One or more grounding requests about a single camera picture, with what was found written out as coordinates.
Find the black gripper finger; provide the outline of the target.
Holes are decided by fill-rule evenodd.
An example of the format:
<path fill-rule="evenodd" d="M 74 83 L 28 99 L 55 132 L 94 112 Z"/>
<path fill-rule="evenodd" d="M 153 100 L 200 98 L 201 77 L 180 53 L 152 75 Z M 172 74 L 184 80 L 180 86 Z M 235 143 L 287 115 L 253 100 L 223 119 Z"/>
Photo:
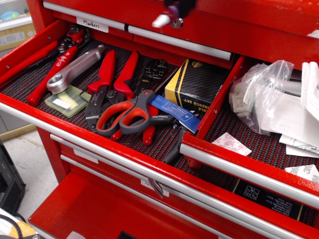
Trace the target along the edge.
<path fill-rule="evenodd" d="M 178 4 L 179 17 L 185 18 L 196 6 L 196 0 L 180 0 Z"/>
<path fill-rule="evenodd" d="M 164 0 L 165 7 L 169 7 L 174 3 L 174 0 Z"/>

